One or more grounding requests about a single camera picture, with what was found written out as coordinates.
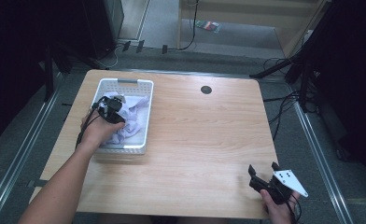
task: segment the human hand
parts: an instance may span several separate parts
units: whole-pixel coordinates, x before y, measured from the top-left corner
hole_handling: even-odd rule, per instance
[[[273,198],[268,193],[267,190],[262,189],[260,195],[263,200],[263,206],[266,209],[268,215],[270,216],[271,222],[273,224],[291,224],[291,215],[288,206],[285,203],[276,204]],[[289,205],[294,212],[294,206],[299,200],[300,194],[296,191],[291,193],[289,199]]]
[[[81,119],[81,129],[88,116],[89,115]],[[112,133],[122,129],[124,125],[124,122],[117,124],[109,123],[99,116],[98,111],[94,111],[89,118],[89,124],[87,124],[87,128],[81,137],[80,144],[85,144],[91,148],[94,147],[95,150],[106,141]]]

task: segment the person's leg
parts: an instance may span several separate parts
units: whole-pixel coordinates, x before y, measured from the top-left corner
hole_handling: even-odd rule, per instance
[[[97,224],[151,224],[149,216],[125,214],[99,214]]]
[[[177,224],[228,224],[227,218],[220,217],[179,217]]]

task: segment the metal strip on floor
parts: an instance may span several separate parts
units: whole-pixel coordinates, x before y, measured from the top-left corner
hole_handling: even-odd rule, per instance
[[[64,77],[61,73],[57,76],[57,85],[55,88],[55,92],[51,95],[48,102],[45,102],[41,108],[39,113],[37,114],[34,123],[32,124],[28,134],[26,134],[20,149],[18,150],[14,160],[8,167],[2,181],[0,182],[0,212],[8,198],[9,193],[14,187],[15,182],[20,175],[20,172],[26,163],[32,148],[35,144],[35,140],[37,139],[47,117],[49,116],[49,112],[54,106],[55,100],[58,96],[60,87],[64,81]]]
[[[331,198],[331,203],[334,206],[334,210],[337,214],[340,223],[352,224],[354,223],[350,212],[346,206],[345,198],[338,187],[338,184],[332,174],[331,168],[323,154],[322,147],[317,141],[317,135],[312,128],[311,122],[308,116],[303,113],[298,103],[294,104],[300,123],[303,126],[304,133],[308,139],[308,143],[314,154],[315,161],[317,162],[317,168],[323,178],[325,187]]]

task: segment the white triangular bracket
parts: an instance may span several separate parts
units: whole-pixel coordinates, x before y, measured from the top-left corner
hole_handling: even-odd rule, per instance
[[[305,191],[303,185],[291,170],[274,171],[274,176],[286,187],[299,192],[305,198],[308,197],[308,193]]]

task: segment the forearm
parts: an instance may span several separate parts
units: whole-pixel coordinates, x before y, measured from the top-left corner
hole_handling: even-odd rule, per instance
[[[71,223],[93,147],[78,145],[68,161],[32,200],[20,223]]]

